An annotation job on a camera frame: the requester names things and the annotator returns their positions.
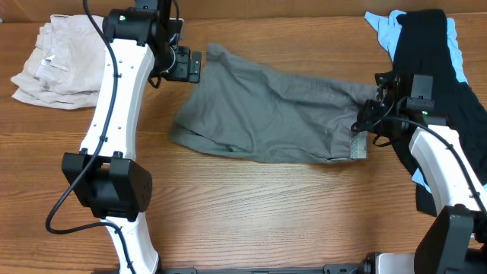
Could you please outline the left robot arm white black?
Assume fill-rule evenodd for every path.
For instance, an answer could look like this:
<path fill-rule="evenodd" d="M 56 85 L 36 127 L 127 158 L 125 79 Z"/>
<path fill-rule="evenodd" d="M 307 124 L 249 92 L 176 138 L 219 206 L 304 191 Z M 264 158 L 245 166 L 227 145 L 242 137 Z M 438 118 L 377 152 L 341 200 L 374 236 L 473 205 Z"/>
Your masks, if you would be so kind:
<path fill-rule="evenodd" d="M 159 273 L 146 219 L 152 177 L 136 162 L 138 118 L 147 85 L 199 82 L 202 55 L 180 45 L 183 19 L 174 0 L 113 9 L 95 30 L 106 52 L 100 94 L 78 152 L 63 156 L 62 172 L 68 193 L 108 230 L 119 272 Z"/>

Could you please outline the grey shorts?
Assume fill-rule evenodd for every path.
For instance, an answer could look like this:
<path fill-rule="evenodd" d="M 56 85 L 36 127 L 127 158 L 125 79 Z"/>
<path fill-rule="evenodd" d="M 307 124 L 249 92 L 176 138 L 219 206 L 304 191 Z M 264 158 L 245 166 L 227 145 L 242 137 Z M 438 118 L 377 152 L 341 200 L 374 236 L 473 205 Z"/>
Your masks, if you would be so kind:
<path fill-rule="evenodd" d="M 277 72 L 211 43 L 170 139 L 198 152 L 263 163 L 365 159 L 367 136 L 351 127 L 376 93 L 375 85 Z"/>

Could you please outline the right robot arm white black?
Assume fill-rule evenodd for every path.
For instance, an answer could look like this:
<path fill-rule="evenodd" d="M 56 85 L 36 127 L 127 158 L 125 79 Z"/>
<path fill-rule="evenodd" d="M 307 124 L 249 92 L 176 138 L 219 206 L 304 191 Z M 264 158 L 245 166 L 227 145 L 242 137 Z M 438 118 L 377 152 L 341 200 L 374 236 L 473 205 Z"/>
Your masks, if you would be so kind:
<path fill-rule="evenodd" d="M 414 253 L 374 253 L 359 273 L 464 274 L 486 271 L 486 191 L 452 122 L 435 111 L 428 75 L 375 76 L 377 96 L 352 124 L 390 143 L 409 138 L 409 151 L 433 196 L 437 217 Z"/>

